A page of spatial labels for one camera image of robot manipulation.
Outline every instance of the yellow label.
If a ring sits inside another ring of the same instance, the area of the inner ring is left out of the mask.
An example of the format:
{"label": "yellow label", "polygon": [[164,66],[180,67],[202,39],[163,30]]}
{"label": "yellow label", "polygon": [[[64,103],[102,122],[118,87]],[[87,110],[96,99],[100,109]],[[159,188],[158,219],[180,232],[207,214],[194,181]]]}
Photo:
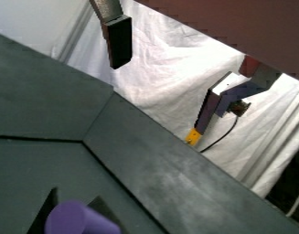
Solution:
{"label": "yellow label", "polygon": [[186,136],[186,143],[190,145],[195,145],[202,137],[202,134],[195,130],[195,128],[191,129],[190,134]]}

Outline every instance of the white curtain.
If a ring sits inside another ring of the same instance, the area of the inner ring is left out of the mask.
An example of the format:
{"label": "white curtain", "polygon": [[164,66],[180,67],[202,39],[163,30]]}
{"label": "white curtain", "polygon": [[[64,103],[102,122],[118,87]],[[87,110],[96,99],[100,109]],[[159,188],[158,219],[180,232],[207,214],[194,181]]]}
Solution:
{"label": "white curtain", "polygon": [[[134,0],[122,0],[122,7],[124,14],[134,19],[132,61],[116,70],[108,66],[107,42],[99,19],[92,14],[67,63],[111,84],[115,91],[179,139],[184,139],[208,87],[227,71],[236,73],[245,55]],[[63,47],[61,39],[52,51],[55,58]],[[235,129],[204,152],[204,156],[232,177],[246,175],[254,169],[249,165],[258,166],[253,157],[263,157],[262,154],[257,155],[257,150],[286,109],[295,102],[298,93],[299,81],[282,75],[270,91],[249,98],[251,106]],[[195,147],[198,151],[220,138],[234,120],[232,114],[222,119],[212,118],[206,135]],[[286,139],[290,143],[285,145],[285,153],[273,157],[271,164],[250,185],[261,197],[277,183],[299,147],[299,133],[295,137],[298,141]]]}

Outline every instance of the dark gray board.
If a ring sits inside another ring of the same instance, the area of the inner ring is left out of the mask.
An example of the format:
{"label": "dark gray board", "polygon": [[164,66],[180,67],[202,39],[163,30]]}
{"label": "dark gray board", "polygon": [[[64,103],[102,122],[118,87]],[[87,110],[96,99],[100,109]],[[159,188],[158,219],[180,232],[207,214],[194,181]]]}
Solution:
{"label": "dark gray board", "polygon": [[0,36],[0,135],[82,140],[114,90]]}
{"label": "dark gray board", "polygon": [[84,143],[170,233],[299,234],[283,214],[119,94]]}
{"label": "dark gray board", "polygon": [[0,139],[0,234],[25,234],[51,189],[60,202],[100,196],[131,234],[163,234],[82,144]]}

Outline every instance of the black cable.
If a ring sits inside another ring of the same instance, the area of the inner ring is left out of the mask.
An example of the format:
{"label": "black cable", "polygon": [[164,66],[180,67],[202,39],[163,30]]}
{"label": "black cable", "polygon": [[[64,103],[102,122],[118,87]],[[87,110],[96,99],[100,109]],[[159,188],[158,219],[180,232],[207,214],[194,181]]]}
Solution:
{"label": "black cable", "polygon": [[234,122],[232,127],[231,127],[231,129],[228,130],[228,132],[223,135],[223,137],[222,137],[218,141],[215,141],[206,149],[203,149],[203,150],[200,151],[200,153],[203,153],[206,150],[208,150],[208,149],[212,147],[212,145],[214,145],[215,143],[218,143],[218,142],[224,138],[226,135],[230,134],[230,132],[231,132],[231,131],[234,130],[234,128],[235,128],[236,122],[238,122],[238,116],[235,117],[235,122]]}

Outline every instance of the purple block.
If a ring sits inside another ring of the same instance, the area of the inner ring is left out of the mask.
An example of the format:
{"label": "purple block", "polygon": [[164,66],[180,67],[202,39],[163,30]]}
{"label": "purple block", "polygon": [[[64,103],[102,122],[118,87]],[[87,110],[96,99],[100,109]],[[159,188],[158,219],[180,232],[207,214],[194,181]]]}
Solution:
{"label": "purple block", "polygon": [[122,234],[122,231],[82,202],[67,201],[49,213],[45,234]]}

